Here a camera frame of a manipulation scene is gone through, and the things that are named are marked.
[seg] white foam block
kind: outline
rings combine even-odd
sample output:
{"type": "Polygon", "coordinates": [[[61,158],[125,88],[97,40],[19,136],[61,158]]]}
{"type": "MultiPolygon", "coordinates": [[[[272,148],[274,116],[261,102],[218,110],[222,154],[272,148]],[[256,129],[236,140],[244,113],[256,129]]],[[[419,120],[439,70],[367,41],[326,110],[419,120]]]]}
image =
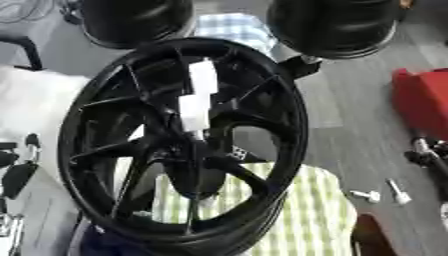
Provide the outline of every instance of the white foam block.
{"type": "Polygon", "coordinates": [[[209,109],[210,95],[208,94],[179,97],[179,111],[184,131],[193,132],[210,128],[209,109]]]}
{"type": "Polygon", "coordinates": [[[218,92],[218,74],[210,60],[190,64],[190,78],[194,94],[214,94],[218,92]]]}

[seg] black chair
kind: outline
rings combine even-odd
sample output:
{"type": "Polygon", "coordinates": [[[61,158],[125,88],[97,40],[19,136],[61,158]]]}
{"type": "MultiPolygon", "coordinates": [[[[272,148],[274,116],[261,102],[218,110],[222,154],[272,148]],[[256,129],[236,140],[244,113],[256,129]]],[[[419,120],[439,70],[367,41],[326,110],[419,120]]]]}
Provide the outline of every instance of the black chair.
{"type": "Polygon", "coordinates": [[[34,42],[27,36],[14,34],[8,31],[0,31],[0,42],[15,44],[22,47],[30,61],[30,66],[15,66],[17,68],[39,71],[43,69],[42,61],[34,42]]]}

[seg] green checkered cloth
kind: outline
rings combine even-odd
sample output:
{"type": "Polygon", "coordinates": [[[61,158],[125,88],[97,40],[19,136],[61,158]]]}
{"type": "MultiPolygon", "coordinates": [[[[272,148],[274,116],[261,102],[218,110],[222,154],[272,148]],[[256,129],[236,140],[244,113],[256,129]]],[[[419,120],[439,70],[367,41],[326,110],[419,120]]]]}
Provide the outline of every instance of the green checkered cloth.
{"type": "MultiPolygon", "coordinates": [[[[273,163],[247,164],[266,178],[273,163]]],[[[181,197],[166,175],[157,178],[153,220],[185,223],[188,199],[181,197]]],[[[243,181],[227,175],[219,195],[200,206],[201,219],[232,209],[251,195],[243,181]]],[[[303,165],[289,187],[282,213],[271,230],[244,253],[252,256],[349,256],[350,236],[357,213],[340,190],[337,177],[317,167],[303,165]]]]}

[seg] rim lip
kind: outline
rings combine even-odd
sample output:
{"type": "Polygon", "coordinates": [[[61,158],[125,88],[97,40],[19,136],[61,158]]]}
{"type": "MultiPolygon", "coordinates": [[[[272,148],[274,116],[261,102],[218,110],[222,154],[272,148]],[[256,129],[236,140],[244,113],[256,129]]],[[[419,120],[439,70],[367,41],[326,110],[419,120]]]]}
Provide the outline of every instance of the rim lip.
{"type": "Polygon", "coordinates": [[[389,29],[387,35],[384,38],[381,38],[377,42],[373,43],[370,47],[362,48],[362,49],[354,49],[354,50],[341,50],[336,51],[332,49],[322,49],[316,51],[314,49],[299,49],[297,45],[294,43],[294,39],[291,36],[286,35],[277,26],[273,25],[272,17],[274,16],[274,8],[271,6],[268,10],[268,24],[269,28],[272,31],[272,34],[283,44],[288,46],[291,49],[294,49],[298,52],[306,54],[308,56],[319,57],[329,60],[344,60],[344,59],[356,59],[362,58],[369,55],[372,55],[376,52],[379,52],[387,45],[389,45],[390,41],[393,39],[395,32],[397,30],[398,23],[395,20],[392,20],[383,25],[389,29]]]}
{"type": "MultiPolygon", "coordinates": [[[[294,116],[298,118],[298,132],[296,145],[292,148],[291,155],[295,156],[294,159],[289,163],[289,168],[294,169],[295,171],[290,171],[288,176],[283,178],[284,182],[281,186],[276,187],[277,191],[285,192],[287,187],[291,184],[292,179],[295,177],[297,172],[299,171],[299,167],[303,162],[305,157],[305,152],[308,143],[308,117],[306,113],[305,104],[300,92],[295,88],[295,84],[293,79],[288,75],[287,72],[279,68],[277,63],[273,62],[269,57],[264,54],[252,49],[250,47],[237,44],[231,41],[223,40],[223,39],[212,39],[212,38],[185,38],[185,39],[174,39],[167,40],[162,42],[156,42],[151,45],[139,48],[131,53],[120,57],[112,64],[108,65],[104,68],[99,75],[97,75],[93,80],[91,80],[86,87],[81,91],[76,100],[73,102],[70,107],[69,112],[67,113],[64,122],[61,126],[58,140],[58,165],[59,165],[59,173],[62,178],[63,185],[69,191],[69,194],[77,204],[77,206],[82,210],[82,212],[94,223],[98,224],[102,228],[107,230],[111,230],[121,236],[126,238],[131,238],[135,240],[141,241],[151,241],[151,242],[166,242],[166,243],[184,243],[197,241],[202,239],[209,239],[210,237],[214,237],[217,235],[221,235],[225,232],[231,232],[234,229],[243,228],[247,223],[254,221],[259,217],[259,212],[266,210],[274,203],[276,203],[279,198],[281,198],[283,193],[271,193],[271,195],[258,203],[254,210],[242,214],[238,217],[238,220],[233,222],[228,222],[227,225],[221,225],[213,231],[201,231],[199,233],[193,233],[189,235],[189,237],[178,237],[177,235],[162,235],[162,234],[135,234],[131,232],[130,228],[123,228],[121,225],[117,225],[116,222],[102,216],[99,212],[96,211],[95,207],[92,207],[90,203],[88,203],[82,196],[81,192],[75,185],[74,180],[72,179],[72,170],[69,167],[69,159],[70,159],[70,151],[73,148],[74,138],[76,137],[76,127],[73,127],[73,123],[77,123],[79,118],[78,106],[82,103],[86,103],[89,99],[92,98],[92,95],[95,95],[100,89],[103,88],[107,84],[107,81],[113,77],[114,73],[117,71],[117,68],[120,67],[123,63],[126,63],[130,60],[139,60],[144,59],[145,57],[141,57],[144,55],[148,55],[154,52],[154,48],[158,45],[170,44],[170,43],[178,43],[181,44],[183,42],[192,42],[192,43],[215,43],[215,44],[225,44],[232,48],[237,48],[241,50],[241,53],[244,53],[246,57],[255,57],[257,61],[254,61],[257,65],[262,66],[265,70],[271,72],[272,74],[278,74],[278,82],[284,86],[284,89],[287,90],[291,95],[291,105],[294,107],[294,116]]],[[[277,162],[274,165],[272,172],[278,171],[279,167],[277,162]]]]}
{"type": "Polygon", "coordinates": [[[87,26],[83,23],[81,25],[81,29],[84,33],[84,35],[91,41],[92,43],[109,49],[116,49],[116,50],[130,50],[134,49],[136,47],[140,47],[140,45],[149,44],[154,41],[164,40],[164,39],[170,39],[170,38],[176,38],[181,37],[182,34],[188,35],[188,33],[191,33],[191,31],[194,30],[195,26],[195,14],[194,14],[194,8],[193,3],[189,0],[182,1],[182,4],[185,5],[186,11],[189,13],[189,17],[186,18],[183,22],[183,24],[171,24],[166,28],[165,31],[155,34],[152,39],[143,39],[141,42],[129,42],[129,43],[117,43],[117,42],[110,42],[102,40],[101,38],[97,38],[95,36],[92,36],[89,33],[89,29],[87,26]]]}

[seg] black tool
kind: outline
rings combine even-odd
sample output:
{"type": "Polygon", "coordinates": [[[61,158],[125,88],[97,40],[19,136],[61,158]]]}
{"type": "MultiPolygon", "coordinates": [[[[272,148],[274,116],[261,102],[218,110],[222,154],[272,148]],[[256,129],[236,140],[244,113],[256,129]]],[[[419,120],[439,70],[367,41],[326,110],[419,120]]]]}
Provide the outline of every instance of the black tool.
{"type": "Polygon", "coordinates": [[[0,150],[14,150],[17,148],[15,142],[0,142],[0,150]]]}
{"type": "Polygon", "coordinates": [[[18,158],[17,154],[0,151],[0,168],[13,165],[18,158]]]}
{"type": "Polygon", "coordinates": [[[9,199],[17,198],[17,196],[20,194],[26,184],[28,184],[29,180],[31,179],[31,177],[33,177],[34,173],[39,167],[37,165],[37,161],[39,160],[40,142],[37,135],[28,135],[25,139],[25,145],[27,145],[29,149],[28,159],[25,160],[23,164],[12,165],[11,167],[9,167],[2,178],[3,196],[9,199]]]}
{"type": "Polygon", "coordinates": [[[3,196],[16,199],[38,167],[31,162],[11,166],[2,178],[3,196]]]}

